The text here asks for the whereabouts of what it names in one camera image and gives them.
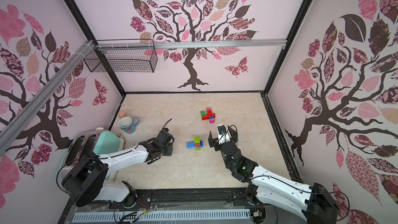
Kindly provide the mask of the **lime square brick front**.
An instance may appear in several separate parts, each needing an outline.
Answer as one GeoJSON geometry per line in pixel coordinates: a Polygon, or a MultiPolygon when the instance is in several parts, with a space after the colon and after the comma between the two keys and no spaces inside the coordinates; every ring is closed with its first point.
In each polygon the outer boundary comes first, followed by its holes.
{"type": "Polygon", "coordinates": [[[194,143],[195,143],[195,144],[199,144],[200,141],[201,141],[201,140],[200,140],[200,137],[195,137],[195,138],[194,138],[194,143]]]}

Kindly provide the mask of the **light blue long brick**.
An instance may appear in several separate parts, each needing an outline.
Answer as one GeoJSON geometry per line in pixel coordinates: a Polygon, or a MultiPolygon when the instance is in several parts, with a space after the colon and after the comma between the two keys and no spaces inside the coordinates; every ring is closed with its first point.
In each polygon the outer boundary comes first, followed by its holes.
{"type": "Polygon", "coordinates": [[[187,148],[187,149],[193,149],[193,148],[195,148],[195,142],[194,142],[194,141],[187,142],[187,143],[186,143],[186,148],[187,148]]]}

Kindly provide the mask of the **red long brick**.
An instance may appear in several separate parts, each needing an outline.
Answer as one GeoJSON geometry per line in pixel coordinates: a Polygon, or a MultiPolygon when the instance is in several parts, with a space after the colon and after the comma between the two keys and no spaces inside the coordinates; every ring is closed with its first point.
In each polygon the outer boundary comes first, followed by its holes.
{"type": "Polygon", "coordinates": [[[215,119],[215,114],[207,114],[202,116],[202,120],[215,119]]]}

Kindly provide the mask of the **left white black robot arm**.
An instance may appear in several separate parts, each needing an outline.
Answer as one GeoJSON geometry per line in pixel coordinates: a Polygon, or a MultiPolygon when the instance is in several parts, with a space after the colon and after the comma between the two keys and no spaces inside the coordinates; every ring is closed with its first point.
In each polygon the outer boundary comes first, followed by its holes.
{"type": "Polygon", "coordinates": [[[106,178],[132,165],[150,165],[164,156],[171,156],[174,141],[169,129],[163,127],[157,137],[140,142],[133,148],[103,155],[91,151],[59,169],[57,186],[77,207],[95,201],[113,201],[132,207],[138,196],[131,184],[125,180],[120,183],[107,181],[106,178]]]}

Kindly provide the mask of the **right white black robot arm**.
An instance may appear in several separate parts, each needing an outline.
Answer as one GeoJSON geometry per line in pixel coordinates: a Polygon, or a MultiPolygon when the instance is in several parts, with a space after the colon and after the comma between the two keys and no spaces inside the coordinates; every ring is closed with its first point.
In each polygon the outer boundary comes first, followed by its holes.
{"type": "Polygon", "coordinates": [[[217,129],[217,137],[210,135],[208,144],[221,152],[231,175],[248,184],[246,198],[251,204],[273,205],[309,224],[337,223],[339,206],[323,185],[299,183],[267,170],[241,154],[237,131],[224,125],[217,129]]]}

